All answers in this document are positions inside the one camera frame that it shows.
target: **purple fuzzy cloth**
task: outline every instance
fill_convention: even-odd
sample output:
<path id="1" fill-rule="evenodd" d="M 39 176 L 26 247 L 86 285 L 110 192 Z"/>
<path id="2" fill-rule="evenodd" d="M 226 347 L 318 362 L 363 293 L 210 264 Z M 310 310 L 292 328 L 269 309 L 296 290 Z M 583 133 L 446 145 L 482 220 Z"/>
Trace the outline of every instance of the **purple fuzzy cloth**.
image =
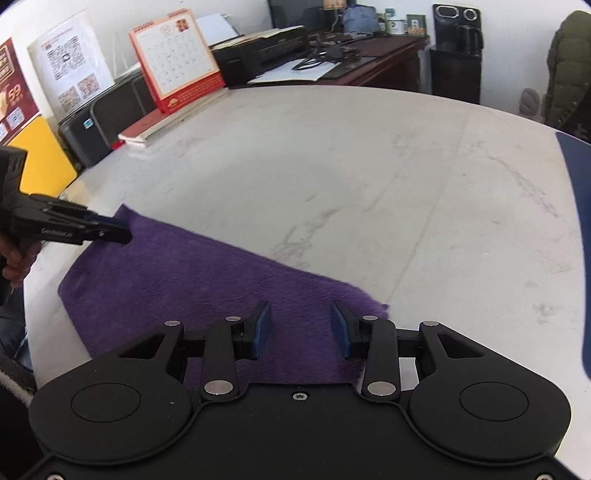
<path id="1" fill-rule="evenodd" d="M 249 382 L 355 382 L 360 361 L 340 358 L 330 330 L 330 302 L 356 313 L 385 317 L 387 306 L 331 278 L 286 267 L 211 238 L 143 217 L 121 206 L 133 241 L 95 242 L 74 263 L 59 295 L 91 356 L 110 350 L 166 320 L 204 329 L 226 316 L 247 317 L 271 302 L 272 323 L 258 361 L 238 362 Z M 185 384 L 199 384 L 200 361 Z"/>

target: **yellow board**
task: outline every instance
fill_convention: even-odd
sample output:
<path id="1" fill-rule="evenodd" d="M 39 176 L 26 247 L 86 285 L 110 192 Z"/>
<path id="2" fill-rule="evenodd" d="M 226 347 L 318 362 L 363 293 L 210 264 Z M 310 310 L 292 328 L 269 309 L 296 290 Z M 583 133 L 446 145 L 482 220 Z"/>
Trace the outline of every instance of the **yellow board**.
<path id="1" fill-rule="evenodd" d="M 23 128 L 8 145 L 29 152 L 22 173 L 23 193 L 57 197 L 76 178 L 76 170 L 41 115 Z"/>

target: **blue bag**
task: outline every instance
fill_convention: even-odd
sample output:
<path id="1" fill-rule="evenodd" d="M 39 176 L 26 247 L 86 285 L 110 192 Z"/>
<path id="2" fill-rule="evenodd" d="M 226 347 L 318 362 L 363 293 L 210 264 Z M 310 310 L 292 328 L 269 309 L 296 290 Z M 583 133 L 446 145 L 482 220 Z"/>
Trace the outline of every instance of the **blue bag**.
<path id="1" fill-rule="evenodd" d="M 343 29 L 345 33 L 374 33 L 382 30 L 375 7 L 366 5 L 347 7 L 343 14 Z"/>

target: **metal screw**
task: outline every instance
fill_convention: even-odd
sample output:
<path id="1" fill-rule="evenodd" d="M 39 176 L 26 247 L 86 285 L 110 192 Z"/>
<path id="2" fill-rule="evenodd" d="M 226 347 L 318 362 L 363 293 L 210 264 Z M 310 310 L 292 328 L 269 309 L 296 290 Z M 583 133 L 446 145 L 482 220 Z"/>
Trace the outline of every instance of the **metal screw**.
<path id="1" fill-rule="evenodd" d="M 368 385 L 368 392 L 377 397 L 387 397 L 396 392 L 396 387 L 390 382 L 373 382 Z"/>
<path id="2" fill-rule="evenodd" d="M 203 389 L 209 393 L 210 395 L 226 395 L 230 393 L 234 385 L 226 380 L 212 380 L 211 382 L 207 382 Z"/>

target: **computer monitor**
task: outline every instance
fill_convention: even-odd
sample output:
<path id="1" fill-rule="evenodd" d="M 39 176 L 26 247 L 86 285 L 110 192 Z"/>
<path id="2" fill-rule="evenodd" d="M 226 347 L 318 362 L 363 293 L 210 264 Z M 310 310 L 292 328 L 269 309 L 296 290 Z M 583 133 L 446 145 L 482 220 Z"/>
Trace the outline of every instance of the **computer monitor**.
<path id="1" fill-rule="evenodd" d="M 308 32 L 330 29 L 335 11 L 324 10 L 323 0 L 268 0 L 274 28 L 305 26 Z M 354 5 L 355 0 L 348 0 Z"/>

